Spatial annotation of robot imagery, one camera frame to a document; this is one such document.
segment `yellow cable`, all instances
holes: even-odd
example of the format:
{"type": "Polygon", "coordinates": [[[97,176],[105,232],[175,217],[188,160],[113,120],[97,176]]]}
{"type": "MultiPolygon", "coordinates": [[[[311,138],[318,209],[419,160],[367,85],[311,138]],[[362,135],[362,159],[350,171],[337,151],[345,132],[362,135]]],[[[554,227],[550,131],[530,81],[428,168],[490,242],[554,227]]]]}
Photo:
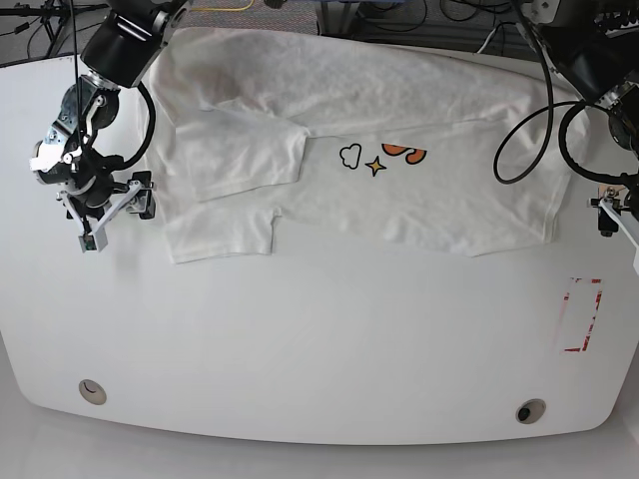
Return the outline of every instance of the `yellow cable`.
{"type": "Polygon", "coordinates": [[[209,8],[209,7],[196,7],[192,8],[192,12],[244,12],[245,10],[249,10],[253,7],[253,4],[256,3],[256,0],[251,0],[249,5],[245,5],[244,7],[239,8],[209,8]]]}

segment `white t-shirt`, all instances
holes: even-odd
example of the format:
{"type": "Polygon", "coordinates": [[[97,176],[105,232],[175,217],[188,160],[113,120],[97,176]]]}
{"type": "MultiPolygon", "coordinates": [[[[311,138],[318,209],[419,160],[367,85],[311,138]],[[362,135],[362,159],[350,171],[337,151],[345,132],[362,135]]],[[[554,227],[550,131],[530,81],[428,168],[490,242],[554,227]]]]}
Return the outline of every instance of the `white t-shirt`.
{"type": "MultiPolygon", "coordinates": [[[[178,32],[150,79],[147,162],[176,262],[270,253],[277,216],[466,255],[552,240],[569,179],[556,144],[520,184],[492,176],[501,140],[544,105],[541,82],[391,47],[212,29],[178,32]]],[[[534,159],[543,123],[512,140],[503,175],[534,159]]],[[[577,161],[586,130],[578,117],[577,161]]]]}

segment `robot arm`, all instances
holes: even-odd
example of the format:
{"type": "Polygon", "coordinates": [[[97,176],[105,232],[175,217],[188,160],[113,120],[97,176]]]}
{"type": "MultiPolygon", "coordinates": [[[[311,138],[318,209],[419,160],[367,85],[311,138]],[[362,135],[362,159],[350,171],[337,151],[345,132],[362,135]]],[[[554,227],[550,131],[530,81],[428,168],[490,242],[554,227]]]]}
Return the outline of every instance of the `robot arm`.
{"type": "Polygon", "coordinates": [[[142,220],[155,215],[151,172],[135,173],[125,183],[116,182],[113,172],[135,166],[151,143],[155,107],[141,80],[192,3],[110,0],[109,16],[82,55],[89,74],[66,92],[58,118],[36,146],[31,171],[45,185],[64,186],[58,200],[66,207],[67,218],[78,225],[82,251],[106,247],[105,226],[120,210],[142,220]],[[128,161],[103,157],[93,149],[98,131],[111,125],[118,114],[121,88],[138,88],[149,108],[145,140],[128,161]]]}
{"type": "Polygon", "coordinates": [[[559,146],[566,163],[580,176],[603,184],[591,206],[599,210],[601,234],[620,229],[638,248],[634,266],[639,273],[639,175],[602,175],[570,158],[566,131],[585,108],[608,115],[615,142],[639,158],[639,3],[635,0],[531,0],[525,16],[555,74],[563,76],[583,98],[564,116],[559,146]],[[621,200],[621,192],[626,191],[621,200]]]}

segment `t-shirt sleeve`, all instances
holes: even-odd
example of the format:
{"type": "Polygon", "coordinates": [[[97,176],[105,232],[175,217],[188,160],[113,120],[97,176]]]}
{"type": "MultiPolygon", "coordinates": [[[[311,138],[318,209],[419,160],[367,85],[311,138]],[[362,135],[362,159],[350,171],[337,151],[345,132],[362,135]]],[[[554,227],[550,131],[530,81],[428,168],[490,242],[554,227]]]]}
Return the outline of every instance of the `t-shirt sleeve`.
{"type": "Polygon", "coordinates": [[[298,180],[309,135],[305,126],[269,113],[200,102],[196,82],[184,78],[172,55],[156,62],[149,83],[155,103],[175,130],[167,160],[186,166],[188,188],[197,201],[298,180]]]}
{"type": "Polygon", "coordinates": [[[296,182],[308,136],[286,120],[220,110],[191,112],[176,133],[199,202],[296,182]]]}
{"type": "MultiPolygon", "coordinates": [[[[188,164],[181,156],[178,128],[161,104],[156,105],[156,109],[156,132],[145,161],[156,183],[154,195],[159,211],[156,221],[164,223],[163,230],[173,262],[239,254],[270,254],[273,221],[280,215],[280,210],[268,201],[265,196],[267,189],[254,189],[212,202],[198,202],[187,174],[188,164]]],[[[146,105],[141,102],[138,109],[141,135],[146,132],[147,123],[146,105]]],[[[274,181],[283,178],[284,171],[267,173],[272,174],[270,179],[274,181]]]]}

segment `t-shirt hem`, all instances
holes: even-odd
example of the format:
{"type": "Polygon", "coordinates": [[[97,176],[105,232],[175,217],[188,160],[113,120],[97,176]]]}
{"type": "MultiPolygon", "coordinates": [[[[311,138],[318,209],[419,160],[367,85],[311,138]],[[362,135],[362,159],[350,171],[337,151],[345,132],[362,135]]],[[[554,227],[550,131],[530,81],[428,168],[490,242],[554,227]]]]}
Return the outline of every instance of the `t-shirt hem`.
{"type": "Polygon", "coordinates": [[[207,258],[220,258],[220,257],[230,257],[230,256],[242,256],[242,255],[253,255],[253,254],[261,254],[261,255],[271,255],[272,248],[271,244],[258,244],[258,243],[234,243],[234,244],[225,244],[221,246],[214,247],[204,247],[202,249],[197,249],[191,252],[186,252],[182,254],[171,253],[171,259],[175,264],[183,264],[185,262],[199,261],[201,259],[207,258]]]}

